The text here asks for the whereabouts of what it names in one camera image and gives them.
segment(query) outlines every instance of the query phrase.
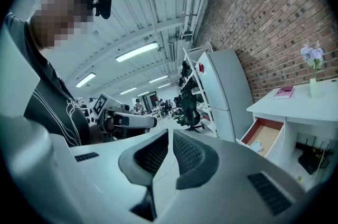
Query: drawer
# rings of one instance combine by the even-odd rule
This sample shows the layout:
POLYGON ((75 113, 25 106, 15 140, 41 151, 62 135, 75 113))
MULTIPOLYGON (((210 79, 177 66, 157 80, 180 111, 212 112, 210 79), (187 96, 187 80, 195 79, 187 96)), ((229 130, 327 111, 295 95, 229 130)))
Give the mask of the drawer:
POLYGON ((284 123, 274 120, 257 118, 238 144, 251 148, 252 144, 260 141, 262 149, 257 152, 261 156, 279 164, 284 134, 284 123))

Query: white refrigerator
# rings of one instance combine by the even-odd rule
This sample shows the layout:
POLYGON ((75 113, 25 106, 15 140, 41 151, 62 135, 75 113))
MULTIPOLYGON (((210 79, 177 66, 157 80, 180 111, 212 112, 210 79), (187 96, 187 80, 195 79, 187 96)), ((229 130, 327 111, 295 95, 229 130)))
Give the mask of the white refrigerator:
POLYGON ((226 141, 241 139, 253 123, 248 81, 233 49, 203 53, 196 65, 217 129, 226 141))

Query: desk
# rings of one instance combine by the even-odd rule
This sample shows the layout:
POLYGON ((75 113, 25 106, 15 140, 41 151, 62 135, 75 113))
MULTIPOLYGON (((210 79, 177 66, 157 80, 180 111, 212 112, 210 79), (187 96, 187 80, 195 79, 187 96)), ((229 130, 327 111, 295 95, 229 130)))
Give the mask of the desk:
POLYGON ((309 96, 309 84, 295 86, 290 99, 274 100, 278 89, 272 90, 247 108, 254 123, 241 140, 236 140, 247 147, 260 140, 262 147, 266 146, 260 154, 299 180, 306 190, 327 180, 338 161, 338 79, 317 85, 316 99, 309 96), (298 163, 303 151, 295 148, 296 143, 330 150, 329 165, 309 175, 298 163))

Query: red sticker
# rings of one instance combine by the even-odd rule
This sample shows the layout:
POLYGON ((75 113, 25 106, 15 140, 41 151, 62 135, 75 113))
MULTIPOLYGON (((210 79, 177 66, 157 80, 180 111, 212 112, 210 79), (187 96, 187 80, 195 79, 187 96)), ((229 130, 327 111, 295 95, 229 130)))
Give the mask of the red sticker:
POLYGON ((200 69, 200 72, 204 73, 204 66, 200 62, 199 62, 199 69, 200 69))

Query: brick wall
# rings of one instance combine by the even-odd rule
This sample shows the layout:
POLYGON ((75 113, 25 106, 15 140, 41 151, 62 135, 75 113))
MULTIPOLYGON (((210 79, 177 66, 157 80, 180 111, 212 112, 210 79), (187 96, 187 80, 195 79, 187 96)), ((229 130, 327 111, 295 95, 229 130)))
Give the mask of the brick wall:
POLYGON ((338 25, 327 0, 209 0, 195 42, 235 49, 256 102, 273 88, 309 82, 301 48, 317 40, 317 80, 338 77, 338 25))

